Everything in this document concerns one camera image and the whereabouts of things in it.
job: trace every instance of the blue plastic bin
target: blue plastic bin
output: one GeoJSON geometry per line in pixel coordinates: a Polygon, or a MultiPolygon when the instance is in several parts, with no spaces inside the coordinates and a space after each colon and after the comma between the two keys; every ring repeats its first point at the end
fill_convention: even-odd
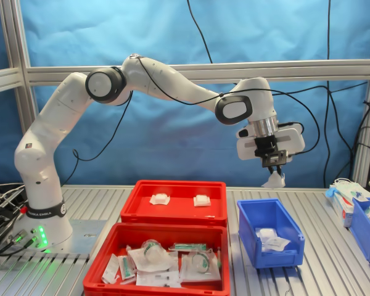
{"type": "Polygon", "coordinates": [[[304,236],[278,199],[239,200],[239,235],[255,268],[290,267],[303,263],[304,236]],[[262,252],[255,228],[274,228],[290,240],[282,252],[262,252]]]}
{"type": "Polygon", "coordinates": [[[368,202],[359,202],[353,199],[353,215],[350,228],[368,262],[370,262],[370,220],[364,210],[369,206],[370,199],[368,202]]]}

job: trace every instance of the plastic bin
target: plastic bin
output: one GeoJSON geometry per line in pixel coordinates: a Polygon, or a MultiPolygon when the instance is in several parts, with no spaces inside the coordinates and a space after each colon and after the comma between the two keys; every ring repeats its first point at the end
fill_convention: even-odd
{"type": "Polygon", "coordinates": [[[303,263],[304,236],[278,199],[239,200],[239,235],[255,268],[289,267],[303,263]],[[283,252],[262,252],[255,228],[275,228],[279,237],[290,240],[283,252]]]}
{"type": "Polygon", "coordinates": [[[211,225],[226,227],[226,185],[200,181],[138,181],[121,211],[122,222],[211,225]],[[154,194],[170,196],[168,205],[152,205],[154,194]],[[197,194],[210,197],[211,205],[195,207],[197,194]]]}
{"type": "Polygon", "coordinates": [[[353,199],[353,216],[350,228],[368,262],[370,262],[370,220],[364,210],[369,206],[370,199],[368,202],[359,202],[353,199]]]}
{"type": "MultiPolygon", "coordinates": [[[[179,257],[179,268],[181,268],[181,257],[179,257]]],[[[112,227],[97,257],[94,259],[84,278],[83,285],[85,296],[230,295],[228,235],[226,228],[219,226],[117,223],[112,227]],[[213,248],[214,251],[221,247],[221,281],[182,283],[182,286],[187,289],[142,287],[136,286],[135,283],[121,285],[121,279],[115,284],[102,283],[101,277],[111,254],[125,255],[126,245],[130,245],[134,249],[140,248],[141,244],[148,239],[156,239],[166,249],[175,242],[207,243],[207,247],[213,248]]]]}

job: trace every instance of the plastic wrapper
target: plastic wrapper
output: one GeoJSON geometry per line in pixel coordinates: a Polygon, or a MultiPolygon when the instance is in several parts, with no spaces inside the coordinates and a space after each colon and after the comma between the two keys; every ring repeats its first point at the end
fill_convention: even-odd
{"type": "Polygon", "coordinates": [[[138,271],[164,271],[170,269],[175,261],[156,240],[147,240],[141,249],[129,250],[138,271]]]}
{"type": "Polygon", "coordinates": [[[218,268],[218,259],[212,252],[190,252],[182,255],[181,282],[208,282],[220,281],[221,275],[218,268]]]}

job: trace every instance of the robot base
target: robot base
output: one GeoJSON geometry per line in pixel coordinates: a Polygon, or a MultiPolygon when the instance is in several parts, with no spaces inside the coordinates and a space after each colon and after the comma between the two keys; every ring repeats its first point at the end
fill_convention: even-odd
{"type": "Polygon", "coordinates": [[[70,220],[73,234],[64,242],[53,245],[46,253],[56,254],[91,254],[97,245],[106,220],[70,220]]]}
{"type": "Polygon", "coordinates": [[[23,215],[15,222],[12,235],[25,234],[17,247],[26,244],[32,237],[36,238],[27,250],[90,254],[105,223],[106,220],[68,220],[67,216],[34,219],[23,215]]]}

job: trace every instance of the ribbed metal surface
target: ribbed metal surface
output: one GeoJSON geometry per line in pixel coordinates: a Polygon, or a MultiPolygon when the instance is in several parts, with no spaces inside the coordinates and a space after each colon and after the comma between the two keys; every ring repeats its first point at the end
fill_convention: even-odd
{"type": "MultiPolygon", "coordinates": [[[[128,198],[130,186],[67,186],[63,195],[73,219],[107,220],[100,248],[128,198]]],[[[228,189],[231,294],[235,296],[370,295],[370,264],[351,232],[319,189],[228,189]],[[240,199],[277,197],[302,229],[303,265],[296,268],[252,267],[237,234],[240,199]]],[[[26,253],[0,258],[0,295],[82,295],[82,280],[91,260],[26,253]]]]}

